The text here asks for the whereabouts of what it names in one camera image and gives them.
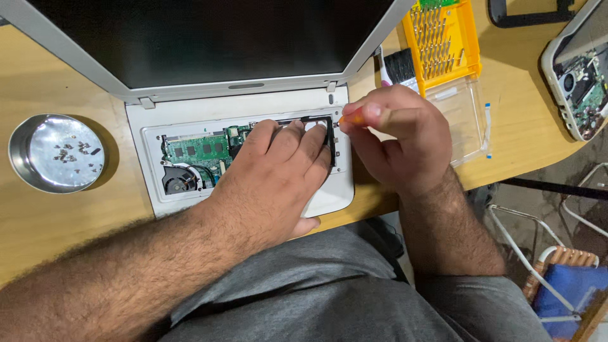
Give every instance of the blue cloth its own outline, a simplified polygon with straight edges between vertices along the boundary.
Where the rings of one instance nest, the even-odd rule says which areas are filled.
[[[584,312],[597,290],[608,287],[608,268],[576,267],[566,265],[549,265],[545,280],[564,298]],[[541,285],[532,308],[538,317],[570,316],[572,313],[547,288]],[[572,339],[580,322],[550,322],[543,326],[553,338]]]

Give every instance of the hand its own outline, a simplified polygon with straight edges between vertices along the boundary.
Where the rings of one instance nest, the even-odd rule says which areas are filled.
[[[256,124],[211,196],[201,203],[221,216],[218,229],[223,232],[218,233],[254,243],[254,250],[318,227],[318,220],[300,215],[330,169],[325,135],[323,125],[305,132],[299,120],[285,128],[273,120]]]
[[[435,106],[410,88],[393,85],[349,103],[342,115],[359,107],[369,127],[397,138],[381,142],[366,128],[340,125],[374,178],[394,186],[402,197],[426,194],[441,183],[452,158],[452,139]]]

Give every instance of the black bracket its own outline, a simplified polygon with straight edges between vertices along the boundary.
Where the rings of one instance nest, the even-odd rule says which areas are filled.
[[[557,0],[557,3],[558,10],[555,12],[507,15],[506,0],[488,0],[488,14],[492,23],[501,29],[572,20],[576,13],[568,10],[568,6],[574,4],[574,0]]]

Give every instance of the metal bowl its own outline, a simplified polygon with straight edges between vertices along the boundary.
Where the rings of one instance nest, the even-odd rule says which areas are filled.
[[[97,180],[105,155],[97,135],[82,122],[38,114],[11,135],[9,159],[27,184],[51,194],[71,194]]]

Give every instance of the white laptop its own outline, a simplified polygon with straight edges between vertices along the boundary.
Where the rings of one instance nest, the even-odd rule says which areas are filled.
[[[125,101],[157,216],[207,198],[257,122],[326,125],[312,217],[353,199],[345,83],[413,3],[2,0],[0,16]]]

